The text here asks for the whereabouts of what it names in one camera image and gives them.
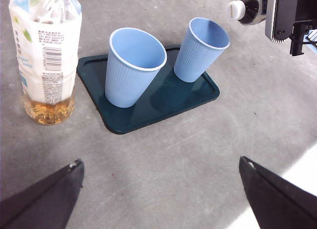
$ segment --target cup rim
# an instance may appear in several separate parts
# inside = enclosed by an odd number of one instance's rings
[[[159,66],[157,67],[153,67],[153,68],[143,68],[143,67],[140,67],[140,66],[137,66],[137,65],[134,65],[130,62],[127,62],[125,59],[123,59],[119,54],[118,52],[114,49],[113,47],[113,44],[112,44],[112,39],[114,37],[114,35],[119,32],[119,31],[122,31],[122,30],[137,30],[139,32],[143,32],[145,34],[147,34],[148,36],[150,36],[151,38],[153,38],[157,43],[159,43],[159,45],[162,47],[163,49],[163,52],[164,52],[164,61],[162,62],[162,64],[160,64]],[[156,70],[159,70],[161,69],[165,64],[166,64],[166,61],[167,61],[167,53],[166,53],[166,50],[163,46],[163,44],[153,35],[151,35],[150,33],[146,32],[146,31],[143,31],[141,29],[138,29],[138,28],[134,28],[134,27],[122,27],[122,28],[118,28],[116,30],[114,30],[111,35],[110,35],[110,38],[109,38],[109,44],[110,44],[110,48],[112,50],[112,52],[114,53],[114,55],[121,61],[123,62],[124,64],[126,64],[127,66],[133,68],[133,69],[137,69],[137,70],[141,70],[141,71],[156,71]]]
[[[193,31],[193,29],[192,29],[192,22],[193,22],[194,20],[196,20],[196,19],[207,20],[207,21],[209,21],[209,22],[212,22],[212,23],[216,24],[218,27],[220,27],[220,28],[225,32],[225,34],[226,34],[227,37],[228,37],[228,40],[229,40],[229,41],[228,41],[228,45],[226,45],[225,47],[214,47],[214,46],[212,46],[212,45],[207,44],[207,43],[204,42],[202,39],[200,39],[200,38],[194,33],[194,31]],[[221,27],[218,23],[216,23],[216,22],[214,22],[214,21],[211,21],[211,20],[209,20],[208,18],[204,18],[204,17],[194,17],[194,18],[193,18],[192,20],[190,20],[190,22],[189,22],[189,30],[190,30],[191,34],[195,37],[195,39],[196,39],[197,41],[199,41],[200,43],[202,43],[203,45],[205,45],[206,47],[213,48],[213,49],[216,49],[216,50],[224,50],[224,49],[227,49],[227,48],[230,46],[230,38],[229,38],[229,35],[228,35],[228,33],[226,32],[226,30],[224,30],[223,27]]]

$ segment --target liquid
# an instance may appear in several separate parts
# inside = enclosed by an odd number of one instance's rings
[[[54,125],[65,121],[73,112],[75,104],[74,92],[72,96],[56,105],[50,105],[40,102],[35,102],[25,94],[24,109],[28,116],[34,122],[43,125]]]

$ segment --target gray concrete floor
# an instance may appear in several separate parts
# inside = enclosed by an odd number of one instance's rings
[[[231,46],[208,70],[220,97],[126,135],[104,126],[81,80],[65,123],[35,124],[24,113],[8,0],[1,0],[1,195],[7,198],[76,158],[84,188],[69,229],[223,229],[246,207],[241,155],[282,173],[317,141],[317,58],[291,57],[264,23],[225,19],[231,0],[79,0],[79,56],[107,53],[119,27],[179,44],[188,21],[212,19]]]

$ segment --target dark green tray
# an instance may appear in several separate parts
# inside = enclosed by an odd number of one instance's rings
[[[162,121],[215,100],[220,92],[205,72],[194,83],[177,78],[173,67],[178,47],[166,49],[167,63],[159,71],[137,103],[127,109],[112,105],[105,96],[107,55],[84,57],[78,62],[77,73],[106,127],[113,133],[125,134]]]

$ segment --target bottle cap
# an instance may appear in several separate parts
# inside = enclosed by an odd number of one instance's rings
[[[232,1],[227,4],[226,15],[230,20],[240,20],[246,13],[246,6],[241,0]]]

